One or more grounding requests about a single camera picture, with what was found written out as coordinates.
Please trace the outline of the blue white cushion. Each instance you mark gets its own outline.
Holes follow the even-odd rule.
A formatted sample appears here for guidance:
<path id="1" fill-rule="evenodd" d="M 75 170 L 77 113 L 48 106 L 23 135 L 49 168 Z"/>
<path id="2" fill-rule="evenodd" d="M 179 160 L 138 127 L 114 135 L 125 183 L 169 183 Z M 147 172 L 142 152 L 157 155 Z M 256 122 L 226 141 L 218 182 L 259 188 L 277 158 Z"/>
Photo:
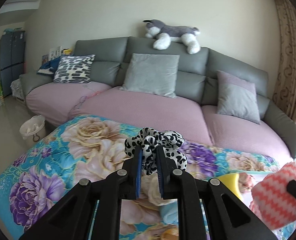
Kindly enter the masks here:
<path id="1" fill-rule="evenodd" d="M 58 68 L 59 62 L 60 62 L 60 57 L 46 62 L 38 69 L 37 74 L 54 76 Z"/>

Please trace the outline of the yellow sponge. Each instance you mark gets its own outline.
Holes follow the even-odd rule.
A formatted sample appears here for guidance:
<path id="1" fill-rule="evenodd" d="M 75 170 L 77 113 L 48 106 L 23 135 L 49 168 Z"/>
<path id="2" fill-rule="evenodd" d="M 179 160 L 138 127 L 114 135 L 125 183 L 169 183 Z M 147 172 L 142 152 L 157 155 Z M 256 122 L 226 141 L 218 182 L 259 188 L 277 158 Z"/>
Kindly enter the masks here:
<path id="1" fill-rule="evenodd" d="M 239 174 L 229 173 L 217 177 L 230 191 L 232 191 L 239 199 L 241 199 L 241 193 L 239 190 Z"/>

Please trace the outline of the pink white striped cloth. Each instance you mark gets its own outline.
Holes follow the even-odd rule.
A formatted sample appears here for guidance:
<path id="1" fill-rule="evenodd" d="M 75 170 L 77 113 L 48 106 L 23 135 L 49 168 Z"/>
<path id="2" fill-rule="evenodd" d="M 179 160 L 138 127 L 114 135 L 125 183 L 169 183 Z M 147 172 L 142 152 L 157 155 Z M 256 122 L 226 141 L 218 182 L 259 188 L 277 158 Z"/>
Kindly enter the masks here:
<path id="1" fill-rule="evenodd" d="M 296 181 L 296 163 L 285 164 L 268 174 L 251 189 L 251 211 L 270 229 L 280 229 L 296 220 L 296 198 L 287 192 L 287 184 Z"/>

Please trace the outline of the black white patterned cushion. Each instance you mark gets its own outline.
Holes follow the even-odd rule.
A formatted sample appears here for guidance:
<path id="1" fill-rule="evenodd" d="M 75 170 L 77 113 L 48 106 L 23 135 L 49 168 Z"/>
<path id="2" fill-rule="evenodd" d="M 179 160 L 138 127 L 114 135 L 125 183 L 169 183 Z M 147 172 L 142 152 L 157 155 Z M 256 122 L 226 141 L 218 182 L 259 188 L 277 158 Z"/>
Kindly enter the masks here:
<path id="1" fill-rule="evenodd" d="M 95 55 L 62 55 L 53 77 L 54 83 L 90 83 Z"/>

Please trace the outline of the light blue cloth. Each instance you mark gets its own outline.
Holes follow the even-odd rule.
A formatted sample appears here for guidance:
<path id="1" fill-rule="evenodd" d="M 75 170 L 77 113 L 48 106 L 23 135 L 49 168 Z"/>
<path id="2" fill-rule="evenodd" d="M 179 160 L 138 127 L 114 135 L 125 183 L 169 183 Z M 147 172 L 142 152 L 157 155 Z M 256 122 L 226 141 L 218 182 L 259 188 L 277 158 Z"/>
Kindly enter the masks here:
<path id="1" fill-rule="evenodd" d="M 178 224 L 177 202 L 161 206 L 159 213 L 164 224 Z"/>

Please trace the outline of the beige patterned curtain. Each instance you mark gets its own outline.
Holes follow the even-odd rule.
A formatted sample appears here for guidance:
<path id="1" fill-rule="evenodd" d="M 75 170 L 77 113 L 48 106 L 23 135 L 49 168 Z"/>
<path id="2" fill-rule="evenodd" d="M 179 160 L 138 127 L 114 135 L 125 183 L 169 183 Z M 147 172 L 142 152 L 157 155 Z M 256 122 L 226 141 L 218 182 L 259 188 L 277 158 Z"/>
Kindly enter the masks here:
<path id="1" fill-rule="evenodd" d="M 273 102 L 296 123 L 296 9 L 289 0 L 275 0 L 281 54 Z"/>

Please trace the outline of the grey pink right cushion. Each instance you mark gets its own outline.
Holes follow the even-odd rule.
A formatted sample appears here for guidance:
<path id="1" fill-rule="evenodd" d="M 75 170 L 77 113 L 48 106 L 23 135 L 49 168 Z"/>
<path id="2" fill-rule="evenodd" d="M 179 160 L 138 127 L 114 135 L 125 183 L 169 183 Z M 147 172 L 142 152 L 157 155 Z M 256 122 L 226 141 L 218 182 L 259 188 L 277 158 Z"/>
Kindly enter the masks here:
<path id="1" fill-rule="evenodd" d="M 217 114 L 260 124 L 255 84 L 220 70 L 217 71 L 217 81 Z"/>

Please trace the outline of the black white leopard scrunchie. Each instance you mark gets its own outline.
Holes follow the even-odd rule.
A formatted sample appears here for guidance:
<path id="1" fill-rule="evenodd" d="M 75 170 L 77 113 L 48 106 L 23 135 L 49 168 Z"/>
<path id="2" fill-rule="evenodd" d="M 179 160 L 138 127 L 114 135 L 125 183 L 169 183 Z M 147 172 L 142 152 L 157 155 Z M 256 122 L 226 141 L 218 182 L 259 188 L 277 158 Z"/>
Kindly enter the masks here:
<path id="1" fill-rule="evenodd" d="M 133 157 L 135 148 L 139 146 L 142 150 L 142 169 L 147 175 L 157 171 L 157 147 L 163 148 L 166 158 L 175 162 L 176 168 L 186 170 L 187 157 L 179 151 L 185 140 L 181 134 L 175 131 L 159 132 L 155 129 L 142 128 L 135 137 L 125 140 L 125 154 Z"/>

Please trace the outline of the grey middle cushion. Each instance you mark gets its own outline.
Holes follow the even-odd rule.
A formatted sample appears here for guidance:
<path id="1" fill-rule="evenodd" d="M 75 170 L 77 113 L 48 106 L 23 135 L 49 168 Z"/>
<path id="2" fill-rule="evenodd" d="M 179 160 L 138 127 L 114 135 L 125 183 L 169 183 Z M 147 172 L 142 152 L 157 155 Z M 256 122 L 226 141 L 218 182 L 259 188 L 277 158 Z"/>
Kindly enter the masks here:
<path id="1" fill-rule="evenodd" d="M 175 98 L 179 55 L 132 54 L 121 90 Z"/>

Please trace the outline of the pink fuzzy scrunchie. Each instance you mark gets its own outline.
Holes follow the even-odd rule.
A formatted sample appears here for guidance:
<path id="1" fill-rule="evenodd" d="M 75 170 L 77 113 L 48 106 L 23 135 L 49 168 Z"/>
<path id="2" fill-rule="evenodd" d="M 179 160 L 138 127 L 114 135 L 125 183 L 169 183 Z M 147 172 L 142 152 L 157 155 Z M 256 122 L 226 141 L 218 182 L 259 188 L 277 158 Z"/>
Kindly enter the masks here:
<path id="1" fill-rule="evenodd" d="M 239 174 L 238 184 L 241 193 L 250 192 L 255 185 L 255 179 L 250 174 L 242 172 Z"/>

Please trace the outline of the white waste basket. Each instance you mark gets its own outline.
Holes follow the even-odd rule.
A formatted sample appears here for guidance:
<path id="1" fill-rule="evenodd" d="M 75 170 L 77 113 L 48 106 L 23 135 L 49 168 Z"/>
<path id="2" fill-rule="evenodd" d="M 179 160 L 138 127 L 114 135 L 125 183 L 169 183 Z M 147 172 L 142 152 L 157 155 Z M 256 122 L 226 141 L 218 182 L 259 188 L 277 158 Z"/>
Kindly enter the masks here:
<path id="1" fill-rule="evenodd" d="M 38 142 L 46 136 L 45 117 L 35 115 L 24 122 L 19 132 L 27 142 Z"/>

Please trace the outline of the beige lace scrunchie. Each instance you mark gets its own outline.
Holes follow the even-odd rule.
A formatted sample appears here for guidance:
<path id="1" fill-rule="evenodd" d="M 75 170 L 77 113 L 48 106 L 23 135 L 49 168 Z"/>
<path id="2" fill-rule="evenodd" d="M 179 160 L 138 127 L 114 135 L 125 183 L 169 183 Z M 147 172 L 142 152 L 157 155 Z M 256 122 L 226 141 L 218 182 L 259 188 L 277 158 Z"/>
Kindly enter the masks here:
<path id="1" fill-rule="evenodd" d="M 158 175 L 141 176 L 141 192 L 147 196 L 148 201 L 155 206 L 164 206 L 174 203 L 175 199 L 163 199 L 159 191 Z"/>

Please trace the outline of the floral teal blanket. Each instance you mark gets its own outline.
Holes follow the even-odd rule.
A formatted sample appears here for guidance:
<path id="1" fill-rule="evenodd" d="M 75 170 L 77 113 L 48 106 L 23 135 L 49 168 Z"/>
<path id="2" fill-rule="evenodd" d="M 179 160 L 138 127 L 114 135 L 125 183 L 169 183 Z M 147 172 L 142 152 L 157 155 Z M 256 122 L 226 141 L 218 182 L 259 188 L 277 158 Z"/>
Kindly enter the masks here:
<path id="1" fill-rule="evenodd" d="M 206 180 L 225 174 L 246 172 L 255 183 L 282 163 L 279 140 L 268 126 L 263 135 L 271 145 L 263 152 L 236 151 L 213 146 L 203 119 L 164 124 L 157 130 L 174 130 L 185 140 L 180 151 L 187 156 L 187 170 Z M 35 221 L 62 198 L 81 178 L 105 179 L 120 169 L 127 156 L 124 142 L 139 128 L 99 116 L 78 116 L 60 125 L 39 141 L 0 175 L 0 217 L 11 236 L 18 239 Z M 138 200 L 122 205 L 121 239 L 170 239 L 178 235 L 178 224 L 164 224 L 160 206 L 140 193 Z"/>

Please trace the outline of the husky plush toy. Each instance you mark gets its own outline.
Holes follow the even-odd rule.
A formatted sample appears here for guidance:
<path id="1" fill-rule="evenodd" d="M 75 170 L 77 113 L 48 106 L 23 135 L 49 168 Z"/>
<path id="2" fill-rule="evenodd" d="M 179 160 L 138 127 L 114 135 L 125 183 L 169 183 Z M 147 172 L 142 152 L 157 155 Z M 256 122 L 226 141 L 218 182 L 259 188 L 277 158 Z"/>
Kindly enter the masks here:
<path id="1" fill-rule="evenodd" d="M 187 52 L 192 55 L 200 51 L 201 47 L 197 40 L 200 31 L 197 27 L 166 25 L 160 20 L 143 20 L 146 24 L 146 38 L 153 38 L 153 48 L 166 50 L 171 42 L 183 43 Z"/>

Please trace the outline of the grey refrigerator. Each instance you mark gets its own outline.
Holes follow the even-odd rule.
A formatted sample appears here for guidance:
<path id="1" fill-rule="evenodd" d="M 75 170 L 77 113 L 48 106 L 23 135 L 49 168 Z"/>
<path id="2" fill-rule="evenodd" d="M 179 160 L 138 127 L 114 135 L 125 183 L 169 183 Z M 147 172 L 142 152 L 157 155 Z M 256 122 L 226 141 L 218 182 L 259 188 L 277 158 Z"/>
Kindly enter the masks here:
<path id="1" fill-rule="evenodd" d="M 24 73 L 25 31 L 17 30 L 0 37 L 0 82 L 3 96 L 12 94 L 11 83 Z"/>

